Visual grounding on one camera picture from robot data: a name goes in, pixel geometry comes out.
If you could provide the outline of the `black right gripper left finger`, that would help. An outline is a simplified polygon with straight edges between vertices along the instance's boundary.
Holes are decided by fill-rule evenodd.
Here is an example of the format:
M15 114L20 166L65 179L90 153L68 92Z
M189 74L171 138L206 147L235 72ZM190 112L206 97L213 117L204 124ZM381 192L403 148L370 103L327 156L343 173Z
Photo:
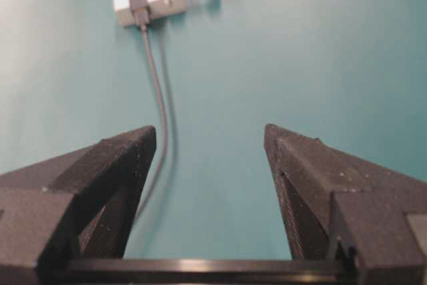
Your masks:
M143 126L1 175L1 283L48 284L76 258L122 258L156 151Z

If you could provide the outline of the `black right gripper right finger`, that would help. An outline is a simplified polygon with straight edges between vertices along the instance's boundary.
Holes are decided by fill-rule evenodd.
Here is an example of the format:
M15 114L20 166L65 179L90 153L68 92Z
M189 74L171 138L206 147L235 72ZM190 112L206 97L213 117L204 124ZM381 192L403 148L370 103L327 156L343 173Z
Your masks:
M426 283L426 183L268 124L264 149L291 256L339 260L360 284Z

